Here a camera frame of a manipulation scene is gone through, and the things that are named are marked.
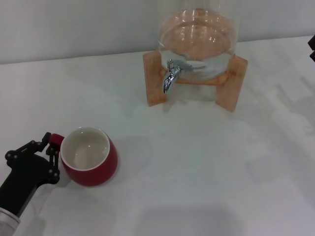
red mug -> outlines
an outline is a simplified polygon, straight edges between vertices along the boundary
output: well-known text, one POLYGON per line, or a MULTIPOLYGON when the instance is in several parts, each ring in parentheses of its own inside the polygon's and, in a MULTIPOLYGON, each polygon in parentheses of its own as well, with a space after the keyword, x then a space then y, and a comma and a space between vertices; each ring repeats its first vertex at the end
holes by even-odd
POLYGON ((70 178, 83 186, 106 182, 118 163, 112 141, 96 127, 80 127, 66 136, 61 143, 60 156, 70 178))

faucet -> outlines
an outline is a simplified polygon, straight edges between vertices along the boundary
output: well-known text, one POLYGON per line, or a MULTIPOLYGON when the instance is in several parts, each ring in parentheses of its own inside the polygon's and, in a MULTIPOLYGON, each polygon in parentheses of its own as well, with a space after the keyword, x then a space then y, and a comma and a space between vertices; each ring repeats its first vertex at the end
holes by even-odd
POLYGON ((193 67, 181 60, 170 59, 167 61, 167 70, 168 72, 164 76, 162 84, 163 92, 165 94, 169 94, 170 89, 182 73, 193 71, 193 67))

white table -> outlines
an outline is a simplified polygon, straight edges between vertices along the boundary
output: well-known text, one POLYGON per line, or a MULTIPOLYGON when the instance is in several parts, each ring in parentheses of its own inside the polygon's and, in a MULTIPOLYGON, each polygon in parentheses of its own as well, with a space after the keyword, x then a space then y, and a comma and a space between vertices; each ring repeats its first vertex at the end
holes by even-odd
POLYGON ((249 61, 230 114, 211 87, 148 107, 143 53, 0 66, 4 155, 45 132, 98 126, 120 167, 84 188, 41 187, 16 236, 314 236, 315 63, 310 37, 239 43, 249 61))

